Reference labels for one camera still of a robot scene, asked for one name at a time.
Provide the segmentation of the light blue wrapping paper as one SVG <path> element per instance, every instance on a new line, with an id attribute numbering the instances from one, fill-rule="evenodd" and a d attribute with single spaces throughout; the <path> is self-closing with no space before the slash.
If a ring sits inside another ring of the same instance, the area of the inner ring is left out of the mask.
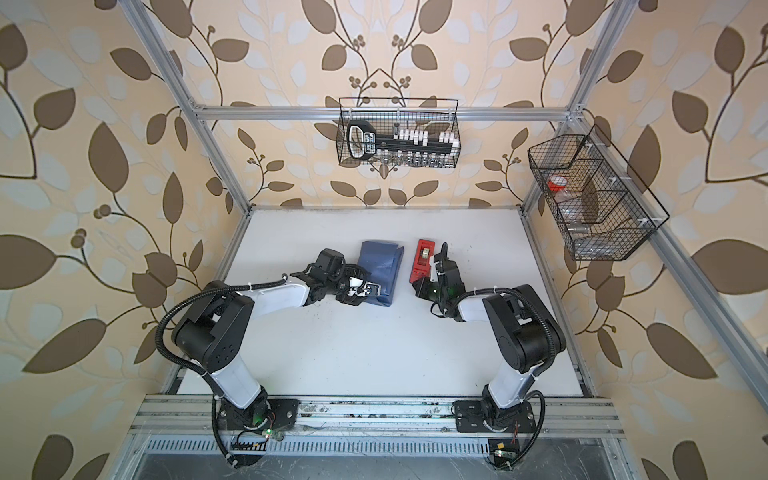
<path id="1" fill-rule="evenodd" d="M 404 247 L 397 243 L 376 240 L 362 243 L 358 265 L 369 273 L 367 281 L 379 286 L 375 294 L 366 298 L 366 303 L 380 307 L 392 305 L 403 254 Z"/>

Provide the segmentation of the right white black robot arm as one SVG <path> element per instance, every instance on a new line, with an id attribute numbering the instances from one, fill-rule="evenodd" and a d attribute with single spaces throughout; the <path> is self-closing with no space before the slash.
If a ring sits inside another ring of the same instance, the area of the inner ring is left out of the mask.
<path id="1" fill-rule="evenodd" d="M 566 349 L 555 317 L 529 284 L 467 289 L 447 244 L 436 250 L 434 242 L 420 242 L 410 281 L 432 315 L 490 325 L 503 363 L 483 387 L 478 415 L 484 429 L 508 430 L 527 413 L 536 380 Z"/>

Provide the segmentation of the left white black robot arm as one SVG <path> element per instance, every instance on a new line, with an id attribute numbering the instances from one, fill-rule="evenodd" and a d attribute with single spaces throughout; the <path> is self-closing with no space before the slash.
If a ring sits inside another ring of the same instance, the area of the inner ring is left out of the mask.
<path id="1" fill-rule="evenodd" d="M 268 393 L 250 373 L 240 349 L 253 318 L 303 308 L 332 296 L 358 306 L 381 293 L 370 273 L 343 254 L 324 249 L 303 270 L 279 280 L 229 285 L 210 282 L 172 307 L 155 330 L 155 347 L 165 359 L 196 373 L 214 399 L 234 411 L 245 429 L 264 431 L 277 423 Z"/>

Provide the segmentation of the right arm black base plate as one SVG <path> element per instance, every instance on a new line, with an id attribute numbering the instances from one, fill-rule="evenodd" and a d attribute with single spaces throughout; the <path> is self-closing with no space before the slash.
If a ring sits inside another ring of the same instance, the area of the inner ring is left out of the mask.
<path id="1" fill-rule="evenodd" d="M 459 433 L 533 433 L 536 421 L 530 402 L 500 409 L 488 399 L 458 400 L 452 414 Z"/>

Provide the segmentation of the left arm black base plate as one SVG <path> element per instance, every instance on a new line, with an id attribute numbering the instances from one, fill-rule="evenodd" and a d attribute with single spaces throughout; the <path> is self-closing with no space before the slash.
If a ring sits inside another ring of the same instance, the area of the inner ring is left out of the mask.
<path id="1" fill-rule="evenodd" d="M 238 409 L 228 400 L 223 399 L 218 402 L 216 418 L 224 430 L 280 431 L 295 425 L 299 405 L 298 399 L 270 397 L 264 401 L 257 401 L 254 406 Z"/>

